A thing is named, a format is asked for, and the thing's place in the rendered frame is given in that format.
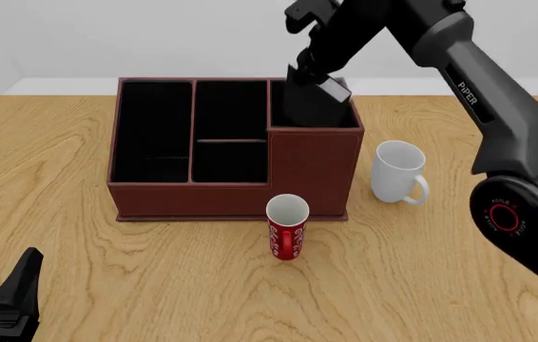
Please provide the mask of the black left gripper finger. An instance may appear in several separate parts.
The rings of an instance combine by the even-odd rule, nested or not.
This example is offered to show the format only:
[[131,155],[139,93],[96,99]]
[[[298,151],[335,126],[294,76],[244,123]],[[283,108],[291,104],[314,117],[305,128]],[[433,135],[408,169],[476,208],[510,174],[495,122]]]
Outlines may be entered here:
[[21,255],[0,286],[0,314],[38,315],[38,284],[43,254],[35,247]]

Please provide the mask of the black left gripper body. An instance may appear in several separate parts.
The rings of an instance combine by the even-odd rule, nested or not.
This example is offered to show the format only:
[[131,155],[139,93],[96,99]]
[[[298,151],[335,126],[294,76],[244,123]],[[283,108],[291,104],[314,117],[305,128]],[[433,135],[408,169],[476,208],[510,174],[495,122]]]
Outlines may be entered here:
[[0,342],[32,342],[39,326],[39,310],[0,313]]

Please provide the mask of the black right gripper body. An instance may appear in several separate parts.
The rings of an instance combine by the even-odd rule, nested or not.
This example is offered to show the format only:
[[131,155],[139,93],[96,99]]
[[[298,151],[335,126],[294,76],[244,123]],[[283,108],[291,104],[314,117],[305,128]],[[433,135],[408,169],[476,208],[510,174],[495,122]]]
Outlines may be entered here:
[[288,82],[298,86],[321,85],[329,74],[346,65],[346,56],[336,50],[317,50],[306,47],[296,59],[297,65],[289,65]]

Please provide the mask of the black book with white pages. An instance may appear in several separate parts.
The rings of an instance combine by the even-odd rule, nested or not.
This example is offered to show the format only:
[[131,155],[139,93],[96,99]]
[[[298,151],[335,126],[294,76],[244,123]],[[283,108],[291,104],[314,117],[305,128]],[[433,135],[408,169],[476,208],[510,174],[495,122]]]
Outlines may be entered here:
[[338,127],[346,117],[352,93],[335,79],[304,83],[289,70],[284,88],[284,116],[298,127]]

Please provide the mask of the red-brown desk caddy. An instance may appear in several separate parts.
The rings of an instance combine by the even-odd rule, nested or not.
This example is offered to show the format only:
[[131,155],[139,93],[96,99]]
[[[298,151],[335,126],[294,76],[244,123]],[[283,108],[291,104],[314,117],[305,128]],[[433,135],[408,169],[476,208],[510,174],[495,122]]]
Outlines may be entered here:
[[282,112],[283,79],[123,78],[106,184],[120,221],[261,220],[273,196],[344,220],[364,127]]

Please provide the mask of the red mug with white pattern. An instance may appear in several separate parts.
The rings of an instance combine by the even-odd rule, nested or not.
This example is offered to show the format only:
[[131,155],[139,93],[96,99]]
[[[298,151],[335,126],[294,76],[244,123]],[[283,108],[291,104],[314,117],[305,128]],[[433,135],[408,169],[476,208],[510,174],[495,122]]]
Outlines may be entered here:
[[297,258],[310,214],[307,202],[300,196],[281,194],[267,202],[265,212],[272,255],[280,260]]

